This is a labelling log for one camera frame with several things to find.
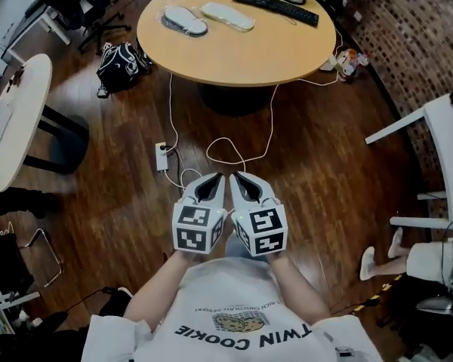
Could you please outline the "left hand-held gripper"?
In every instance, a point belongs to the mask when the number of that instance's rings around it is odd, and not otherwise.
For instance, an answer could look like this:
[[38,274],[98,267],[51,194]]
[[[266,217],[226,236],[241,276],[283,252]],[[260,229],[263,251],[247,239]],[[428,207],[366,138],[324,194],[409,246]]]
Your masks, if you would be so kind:
[[221,235],[227,217],[223,207],[226,178],[222,173],[200,176],[186,186],[173,209],[174,249],[208,255]]

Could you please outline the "black office chair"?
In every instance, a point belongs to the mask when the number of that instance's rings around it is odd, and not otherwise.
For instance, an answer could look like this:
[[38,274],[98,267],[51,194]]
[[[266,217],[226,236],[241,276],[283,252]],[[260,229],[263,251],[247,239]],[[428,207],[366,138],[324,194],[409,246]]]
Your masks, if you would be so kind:
[[66,0],[66,7],[69,8],[70,16],[62,14],[69,29],[83,28],[82,43],[78,51],[83,54],[85,46],[96,41],[96,55],[102,54],[102,38],[106,32],[123,29],[131,31],[131,26],[125,23],[113,24],[114,20],[124,20],[124,14],[117,11],[109,18],[105,18],[106,12],[119,0]]

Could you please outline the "colourful small packets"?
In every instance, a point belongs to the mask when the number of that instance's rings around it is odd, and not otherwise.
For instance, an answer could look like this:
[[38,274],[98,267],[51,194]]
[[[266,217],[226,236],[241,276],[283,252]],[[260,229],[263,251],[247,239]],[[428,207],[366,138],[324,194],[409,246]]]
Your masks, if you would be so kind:
[[368,55],[352,48],[341,51],[336,58],[336,70],[339,81],[347,82],[369,64]]

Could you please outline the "white frame table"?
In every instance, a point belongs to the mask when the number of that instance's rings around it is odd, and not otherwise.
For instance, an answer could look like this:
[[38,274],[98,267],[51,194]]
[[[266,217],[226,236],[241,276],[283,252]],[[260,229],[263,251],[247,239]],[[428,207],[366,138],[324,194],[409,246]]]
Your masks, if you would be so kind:
[[441,192],[419,194],[418,200],[445,199],[448,216],[446,218],[393,216],[390,218],[390,224],[402,227],[453,231],[453,102],[450,96],[445,94],[425,103],[419,109],[366,137],[365,143],[368,145],[372,144],[420,119],[425,120],[433,138],[445,189]]

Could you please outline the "white power strip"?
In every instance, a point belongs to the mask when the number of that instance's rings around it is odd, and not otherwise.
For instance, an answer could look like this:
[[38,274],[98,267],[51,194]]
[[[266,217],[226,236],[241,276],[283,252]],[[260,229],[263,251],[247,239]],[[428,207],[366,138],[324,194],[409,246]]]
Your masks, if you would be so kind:
[[156,143],[156,169],[158,172],[168,171],[168,146],[166,142]]

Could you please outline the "person's white printed t-shirt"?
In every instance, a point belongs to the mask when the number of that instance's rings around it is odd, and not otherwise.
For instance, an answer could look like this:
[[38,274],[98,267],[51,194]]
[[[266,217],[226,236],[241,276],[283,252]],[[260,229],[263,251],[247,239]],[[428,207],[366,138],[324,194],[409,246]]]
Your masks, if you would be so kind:
[[383,362],[358,318],[316,324],[283,302],[266,263],[222,258],[189,269],[157,329],[93,316],[81,362]]

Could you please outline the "black round table base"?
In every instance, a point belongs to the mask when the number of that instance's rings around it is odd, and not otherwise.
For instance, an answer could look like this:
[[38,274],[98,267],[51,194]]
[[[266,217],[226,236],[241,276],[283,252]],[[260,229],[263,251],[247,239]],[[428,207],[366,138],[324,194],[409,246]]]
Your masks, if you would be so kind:
[[198,83],[202,102],[220,115],[239,117],[260,111],[271,100],[274,86],[227,87]]

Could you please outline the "black and white backpack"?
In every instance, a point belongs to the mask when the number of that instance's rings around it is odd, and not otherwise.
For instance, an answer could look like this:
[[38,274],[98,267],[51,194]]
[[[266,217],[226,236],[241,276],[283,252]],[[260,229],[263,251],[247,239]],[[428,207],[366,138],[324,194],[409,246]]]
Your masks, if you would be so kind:
[[96,72],[100,80],[97,97],[105,99],[110,94],[128,90],[135,86],[140,74],[150,74],[154,65],[139,44],[106,42]]

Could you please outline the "white oval side table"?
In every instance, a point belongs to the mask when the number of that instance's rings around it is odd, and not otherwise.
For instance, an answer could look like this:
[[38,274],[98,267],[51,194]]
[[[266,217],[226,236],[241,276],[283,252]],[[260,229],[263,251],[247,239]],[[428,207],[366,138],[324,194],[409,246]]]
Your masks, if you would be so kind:
[[[73,173],[82,163],[90,139],[85,119],[67,117],[47,105],[52,79],[50,57],[37,54],[22,66],[25,71],[20,84],[14,86],[10,79],[0,95],[0,192],[11,186],[24,165],[64,175]],[[37,130],[52,135],[49,161],[29,154]]]

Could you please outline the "person's right forearm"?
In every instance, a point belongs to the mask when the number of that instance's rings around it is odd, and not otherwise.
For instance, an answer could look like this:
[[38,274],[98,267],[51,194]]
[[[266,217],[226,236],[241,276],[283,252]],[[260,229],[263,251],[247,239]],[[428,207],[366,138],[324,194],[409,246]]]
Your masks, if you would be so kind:
[[286,307],[311,325],[330,317],[325,301],[285,251],[269,254],[267,259]]

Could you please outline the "black keyboard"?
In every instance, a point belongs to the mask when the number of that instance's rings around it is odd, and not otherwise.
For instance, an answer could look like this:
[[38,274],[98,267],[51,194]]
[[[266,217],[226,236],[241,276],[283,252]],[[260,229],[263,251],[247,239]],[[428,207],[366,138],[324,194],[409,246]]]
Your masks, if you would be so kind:
[[283,0],[233,0],[244,5],[262,8],[275,14],[281,14],[285,17],[300,21],[312,27],[317,27],[319,15],[305,10]]

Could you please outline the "white desk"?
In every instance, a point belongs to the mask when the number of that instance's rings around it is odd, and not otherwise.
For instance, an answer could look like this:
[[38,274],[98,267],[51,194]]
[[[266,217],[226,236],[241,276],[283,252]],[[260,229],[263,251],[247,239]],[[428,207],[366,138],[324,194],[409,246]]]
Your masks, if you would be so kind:
[[58,23],[58,13],[47,5],[42,5],[29,17],[24,17],[11,36],[11,40],[5,46],[2,56],[12,57],[24,64],[25,60],[15,52],[15,46],[36,25],[46,32],[54,33],[66,46],[71,44],[71,39],[66,34],[65,26]]

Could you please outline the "person's left forearm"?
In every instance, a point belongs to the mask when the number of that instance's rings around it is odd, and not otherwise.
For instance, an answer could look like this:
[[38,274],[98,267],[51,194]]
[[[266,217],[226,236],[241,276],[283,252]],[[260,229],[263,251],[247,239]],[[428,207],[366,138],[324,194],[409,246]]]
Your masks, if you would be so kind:
[[124,318],[145,321],[154,331],[165,318],[188,269],[197,263],[197,255],[174,252],[162,267],[133,295]]

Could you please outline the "black bag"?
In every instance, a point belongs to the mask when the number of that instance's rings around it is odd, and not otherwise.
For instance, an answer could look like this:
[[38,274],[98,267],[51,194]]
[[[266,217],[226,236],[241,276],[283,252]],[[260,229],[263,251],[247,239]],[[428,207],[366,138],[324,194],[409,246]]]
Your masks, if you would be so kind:
[[14,234],[0,235],[0,292],[24,295],[34,283]]

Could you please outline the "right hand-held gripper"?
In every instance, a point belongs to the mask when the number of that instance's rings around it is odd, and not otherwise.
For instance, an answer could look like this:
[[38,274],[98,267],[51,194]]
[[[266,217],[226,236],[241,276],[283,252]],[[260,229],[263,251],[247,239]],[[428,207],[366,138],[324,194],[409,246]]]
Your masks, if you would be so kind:
[[[237,171],[230,175],[232,220],[236,234],[252,257],[282,252],[287,247],[285,208],[264,179]],[[250,207],[251,202],[258,203]]]

